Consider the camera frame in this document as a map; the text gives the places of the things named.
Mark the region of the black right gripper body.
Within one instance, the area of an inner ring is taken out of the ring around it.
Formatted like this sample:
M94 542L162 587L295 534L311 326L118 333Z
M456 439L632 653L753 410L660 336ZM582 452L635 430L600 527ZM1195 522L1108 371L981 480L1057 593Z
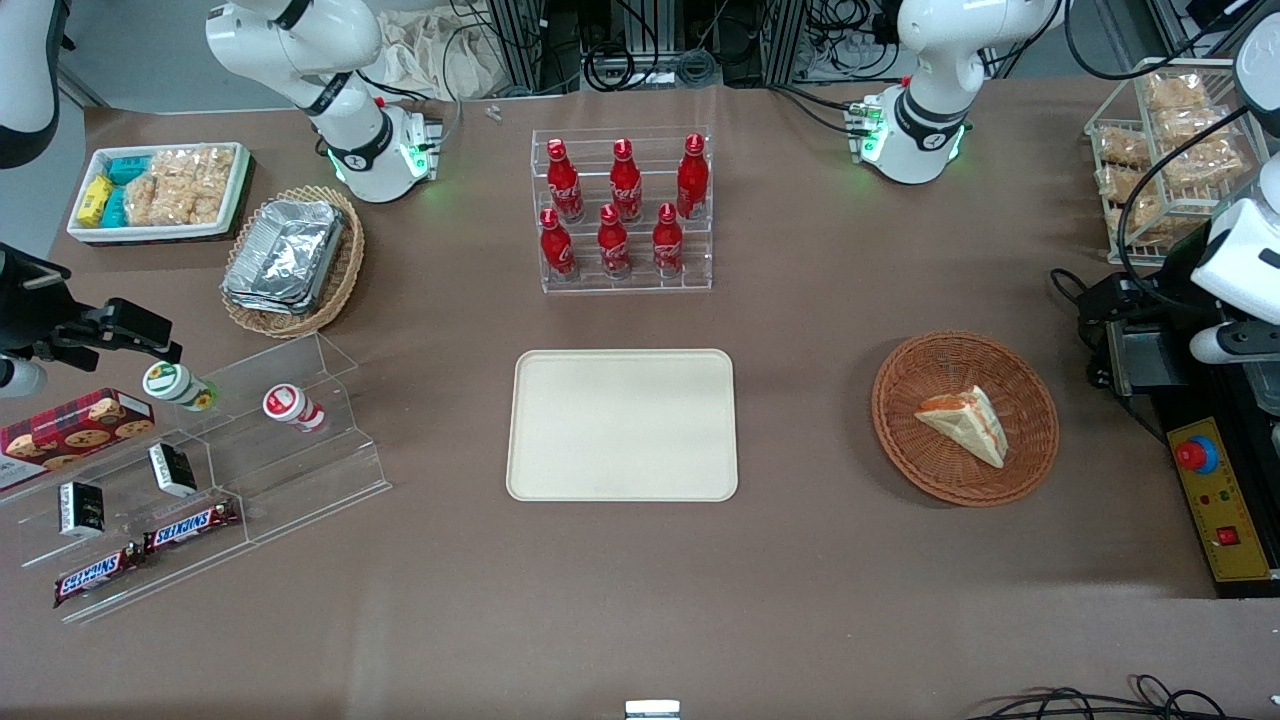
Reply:
M67 286L70 270L6 243L1 251L1 350L31 360L37 343L77 319L77 301Z

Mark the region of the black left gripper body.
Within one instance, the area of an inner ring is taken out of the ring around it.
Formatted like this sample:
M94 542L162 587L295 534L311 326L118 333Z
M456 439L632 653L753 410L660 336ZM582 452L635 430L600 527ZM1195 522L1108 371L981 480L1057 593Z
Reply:
M1190 337L1219 324L1219 301L1190 279L1210 243L1207 232L1189 232L1166 252L1164 265L1151 277L1156 290L1172 302L1160 302L1155 325L1162 334Z

